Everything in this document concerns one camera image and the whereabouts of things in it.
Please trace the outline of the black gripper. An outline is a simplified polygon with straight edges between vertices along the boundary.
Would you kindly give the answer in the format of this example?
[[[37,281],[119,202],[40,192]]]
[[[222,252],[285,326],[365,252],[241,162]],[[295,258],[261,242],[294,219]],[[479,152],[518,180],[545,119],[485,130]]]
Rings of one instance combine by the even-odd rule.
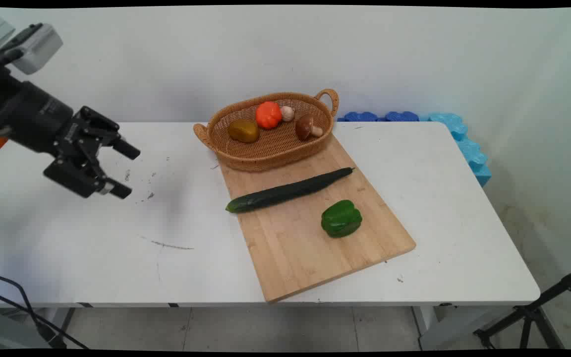
[[[54,156],[44,176],[81,197],[98,193],[127,198],[133,190],[102,169],[98,154],[102,147],[109,146],[135,160],[140,150],[120,134],[117,122],[88,106],[83,106],[79,114],[84,122],[82,135],[98,143],[67,139],[74,122],[73,109],[33,83],[15,79],[7,67],[0,65],[0,138]]]

